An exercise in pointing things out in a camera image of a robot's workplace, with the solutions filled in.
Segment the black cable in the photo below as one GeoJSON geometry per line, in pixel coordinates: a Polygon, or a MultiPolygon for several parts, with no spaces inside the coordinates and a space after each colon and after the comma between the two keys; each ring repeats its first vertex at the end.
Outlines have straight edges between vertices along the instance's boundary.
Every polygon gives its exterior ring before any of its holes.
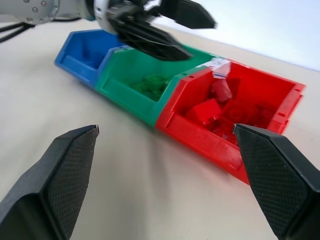
{"type": "MultiPolygon", "coordinates": [[[[51,22],[55,22],[55,23],[71,23],[71,22],[75,22],[81,20],[80,17],[76,17],[76,18],[56,18],[54,20],[52,20],[51,22]]],[[[10,31],[13,29],[18,29],[17,31],[14,31],[12,33],[9,33],[8,35],[4,36],[4,37],[0,37],[0,44],[8,41],[16,36],[18,36],[19,34],[23,33],[24,31],[34,28],[35,25],[31,25],[31,24],[27,24],[25,22],[19,22],[13,25],[9,25],[9,26],[5,26],[5,27],[1,27],[0,28],[0,33],[4,33],[6,31],[10,31]]]]}

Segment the plastic bin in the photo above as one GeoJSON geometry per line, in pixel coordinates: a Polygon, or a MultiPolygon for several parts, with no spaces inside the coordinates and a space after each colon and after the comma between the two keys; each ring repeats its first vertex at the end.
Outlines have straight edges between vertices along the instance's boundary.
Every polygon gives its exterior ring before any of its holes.
{"type": "Polygon", "coordinates": [[[133,48],[118,50],[112,55],[95,89],[155,126],[180,79],[205,68],[197,66],[215,57],[191,47],[186,48],[194,57],[180,62],[160,61],[133,48]],[[157,85],[157,81],[152,82],[154,79],[162,79],[161,86],[157,85]],[[155,90],[152,95],[145,85],[148,81],[155,90]]]}
{"type": "Polygon", "coordinates": [[[186,113],[214,98],[211,88],[216,80],[208,68],[183,78],[159,116],[156,127],[249,184],[237,140],[232,133],[234,123],[282,134],[302,99],[305,86],[232,62],[226,79],[232,99],[219,104],[222,113],[217,120],[211,124],[199,124],[186,113]]]}
{"type": "Polygon", "coordinates": [[[104,30],[71,32],[55,64],[94,88],[113,51],[122,46],[116,35],[104,30]]]}

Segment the green bin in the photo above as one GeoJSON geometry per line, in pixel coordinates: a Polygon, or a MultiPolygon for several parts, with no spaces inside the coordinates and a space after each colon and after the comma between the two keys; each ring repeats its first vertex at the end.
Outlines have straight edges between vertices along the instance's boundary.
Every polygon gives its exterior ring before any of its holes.
{"type": "Polygon", "coordinates": [[[160,61],[133,48],[117,50],[95,89],[154,127],[180,79],[202,70],[205,66],[197,66],[215,57],[185,48],[193,57],[179,62],[160,61]]]}

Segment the blue bin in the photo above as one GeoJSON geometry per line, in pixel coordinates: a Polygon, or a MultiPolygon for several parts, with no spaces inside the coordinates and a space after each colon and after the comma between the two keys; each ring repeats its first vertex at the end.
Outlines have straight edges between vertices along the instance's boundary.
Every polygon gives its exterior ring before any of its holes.
{"type": "Polygon", "coordinates": [[[115,49],[126,47],[104,30],[71,32],[54,63],[91,88],[106,68],[115,49]]]}

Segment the white wall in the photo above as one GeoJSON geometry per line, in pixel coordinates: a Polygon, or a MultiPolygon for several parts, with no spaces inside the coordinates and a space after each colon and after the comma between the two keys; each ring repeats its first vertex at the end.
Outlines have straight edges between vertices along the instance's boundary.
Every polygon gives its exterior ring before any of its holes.
{"type": "Polygon", "coordinates": [[[216,30],[190,30],[167,18],[155,22],[320,71],[319,0],[195,1],[216,19],[216,30]]]}

